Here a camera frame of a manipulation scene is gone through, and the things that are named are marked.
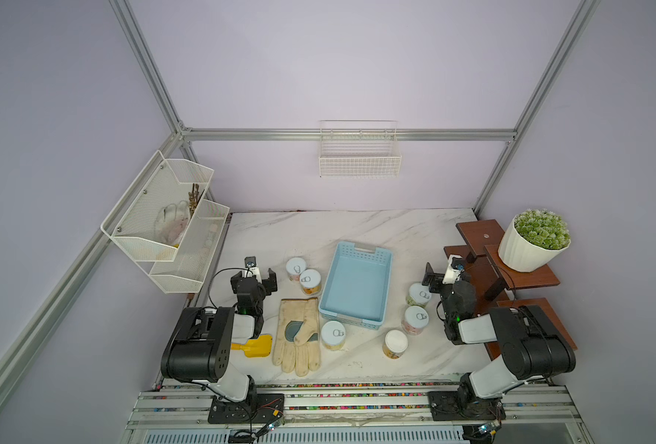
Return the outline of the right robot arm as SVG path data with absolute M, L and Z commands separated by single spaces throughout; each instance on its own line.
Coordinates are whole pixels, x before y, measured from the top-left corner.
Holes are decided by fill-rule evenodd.
M 460 406 L 495 401 L 529 381 L 574 370 L 574 349 L 541 307 L 496 307 L 478 316 L 476 289 L 463 274 L 455 268 L 437 273 L 427 264 L 422 278 L 429 292 L 440 297 L 439 319 L 453 344 L 496 342 L 500 349 L 490 364 L 461 378 Z

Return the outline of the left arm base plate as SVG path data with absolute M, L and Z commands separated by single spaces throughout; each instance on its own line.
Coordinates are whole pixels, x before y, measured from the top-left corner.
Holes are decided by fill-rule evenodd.
M 278 393 L 250 394 L 245 401 L 214 399 L 208 423 L 212 425 L 266 425 L 284 416 L 285 395 Z

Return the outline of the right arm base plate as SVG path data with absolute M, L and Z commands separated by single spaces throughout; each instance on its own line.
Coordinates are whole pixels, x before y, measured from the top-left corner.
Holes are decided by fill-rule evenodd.
M 457 391 L 427 393 L 434 421 L 500 421 L 506 415 L 500 399 L 466 401 Z

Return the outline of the orange can pull tab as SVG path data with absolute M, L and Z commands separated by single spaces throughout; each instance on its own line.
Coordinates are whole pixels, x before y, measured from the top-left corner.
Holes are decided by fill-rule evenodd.
M 317 295 L 322 291 L 322 275 L 316 269 L 306 269 L 299 276 L 301 290 L 306 295 Z

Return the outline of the yellow can pull tab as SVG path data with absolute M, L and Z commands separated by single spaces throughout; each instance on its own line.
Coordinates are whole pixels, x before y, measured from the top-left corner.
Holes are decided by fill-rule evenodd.
M 320 338 L 322 345 L 329 351 L 340 350 L 346 341 L 346 337 L 347 331 L 341 322 L 332 320 L 322 326 Z

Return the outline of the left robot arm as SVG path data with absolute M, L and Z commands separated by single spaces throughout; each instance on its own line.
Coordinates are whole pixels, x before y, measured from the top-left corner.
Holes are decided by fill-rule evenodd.
M 251 376 L 230 363 L 237 345 L 247 357 L 266 356 L 272 337 L 263 335 L 263 302 L 277 291 L 274 270 L 266 279 L 249 268 L 230 279 L 237 304 L 230 307 L 190 307 L 183 310 L 161 357 L 161 374 L 209 388 L 221 401 L 255 403 L 256 387 Z

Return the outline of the pink can pull tab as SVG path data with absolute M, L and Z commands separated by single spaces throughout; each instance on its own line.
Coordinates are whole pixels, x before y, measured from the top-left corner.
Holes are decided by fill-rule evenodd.
M 402 318 L 402 329 L 409 335 L 420 335 L 429 324 L 429 314 L 420 306 L 409 306 Z

